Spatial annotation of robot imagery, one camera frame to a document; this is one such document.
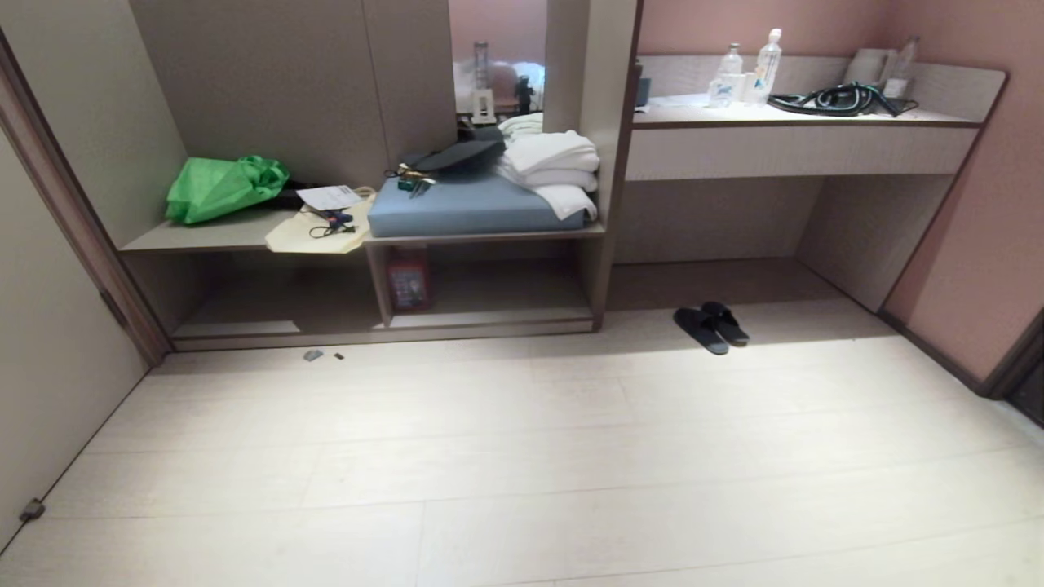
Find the white towel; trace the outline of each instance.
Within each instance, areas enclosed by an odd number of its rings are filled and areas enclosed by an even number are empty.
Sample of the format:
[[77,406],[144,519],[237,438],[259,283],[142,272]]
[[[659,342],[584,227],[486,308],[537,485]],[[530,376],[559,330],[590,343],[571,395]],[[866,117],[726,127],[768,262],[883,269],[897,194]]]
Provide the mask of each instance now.
[[576,186],[587,192],[598,191],[598,178],[591,171],[579,169],[543,169],[523,175],[516,172],[515,168],[501,158],[501,162],[497,165],[497,173],[523,187],[565,184]]
[[551,209],[554,210],[554,215],[560,220],[565,220],[580,210],[587,210],[592,220],[598,219],[598,209],[595,207],[594,202],[591,202],[588,194],[584,193],[584,190],[576,186],[542,186],[532,188],[532,191],[537,192],[551,206]]
[[504,151],[504,157],[515,170],[523,175],[539,169],[594,171],[597,163],[594,168],[585,168],[590,167],[590,160],[584,159],[588,156],[597,160],[594,143],[573,131],[524,136]]
[[527,114],[525,116],[516,116],[515,118],[508,118],[504,120],[497,126],[502,133],[511,133],[513,128],[523,125],[538,124],[542,128],[544,126],[544,113],[538,112],[536,114]]
[[504,144],[511,146],[512,144],[515,143],[515,141],[521,139],[522,137],[526,137],[529,135],[539,135],[543,132],[544,127],[541,124],[533,124],[531,126],[529,125],[516,126],[512,128],[511,132],[503,134]]

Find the electric kettle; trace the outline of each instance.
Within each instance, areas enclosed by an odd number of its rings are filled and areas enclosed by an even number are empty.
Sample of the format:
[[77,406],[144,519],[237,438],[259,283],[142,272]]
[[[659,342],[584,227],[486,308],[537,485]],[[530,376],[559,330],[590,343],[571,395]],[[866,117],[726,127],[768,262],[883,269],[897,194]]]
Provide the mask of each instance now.
[[845,72],[845,84],[858,81],[881,88],[892,75],[899,58],[895,49],[859,49]]

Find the desk drawer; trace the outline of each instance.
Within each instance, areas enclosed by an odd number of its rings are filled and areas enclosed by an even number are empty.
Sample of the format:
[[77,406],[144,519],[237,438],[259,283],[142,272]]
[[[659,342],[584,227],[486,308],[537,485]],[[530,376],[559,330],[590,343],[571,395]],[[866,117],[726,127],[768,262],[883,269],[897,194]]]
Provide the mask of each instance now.
[[952,174],[976,128],[749,126],[635,131],[628,181]]

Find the black slipper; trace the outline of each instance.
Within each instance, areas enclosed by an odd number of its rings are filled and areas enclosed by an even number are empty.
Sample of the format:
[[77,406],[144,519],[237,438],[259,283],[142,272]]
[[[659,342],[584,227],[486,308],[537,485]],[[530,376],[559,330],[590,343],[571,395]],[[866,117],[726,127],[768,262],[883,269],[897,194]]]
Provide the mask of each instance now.
[[739,327],[736,316],[732,315],[729,306],[719,302],[707,302],[703,307],[704,313],[713,319],[713,328],[717,330],[722,338],[734,347],[745,347],[751,342],[751,337]]
[[689,336],[695,338],[697,343],[707,347],[708,351],[716,355],[729,352],[729,345],[714,332],[714,316],[703,310],[681,308],[674,312],[674,324],[679,325]]

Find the blue cushion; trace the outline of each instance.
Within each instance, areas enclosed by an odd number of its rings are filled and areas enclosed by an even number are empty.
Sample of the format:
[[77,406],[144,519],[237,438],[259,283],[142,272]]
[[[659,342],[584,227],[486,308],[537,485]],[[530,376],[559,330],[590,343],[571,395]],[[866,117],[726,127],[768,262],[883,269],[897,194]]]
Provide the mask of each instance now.
[[560,220],[543,197],[495,174],[440,182],[413,198],[393,178],[370,210],[370,229],[377,238],[583,228],[583,211]]

